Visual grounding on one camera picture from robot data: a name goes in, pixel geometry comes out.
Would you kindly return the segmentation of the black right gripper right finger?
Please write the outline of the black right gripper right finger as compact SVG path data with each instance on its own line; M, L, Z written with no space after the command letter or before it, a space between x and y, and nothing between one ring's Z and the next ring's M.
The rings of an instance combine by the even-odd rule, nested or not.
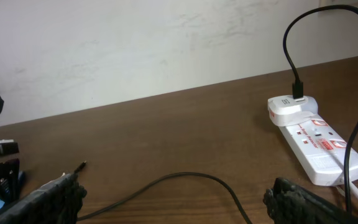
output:
M275 224L358 224L358 218L329 201L278 177L263 203Z

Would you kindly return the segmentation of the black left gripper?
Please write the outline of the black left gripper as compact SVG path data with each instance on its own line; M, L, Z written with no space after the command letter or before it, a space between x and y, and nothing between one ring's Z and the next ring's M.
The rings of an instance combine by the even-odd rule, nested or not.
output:
M14 140L0 140L0 200L11 203L19 198L20 160L14 157L19 146Z

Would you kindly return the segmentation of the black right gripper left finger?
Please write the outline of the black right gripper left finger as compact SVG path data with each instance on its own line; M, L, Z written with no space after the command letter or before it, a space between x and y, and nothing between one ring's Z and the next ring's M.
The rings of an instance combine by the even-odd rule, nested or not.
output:
M65 174L0 209L0 224L72 224L87 191L76 174Z

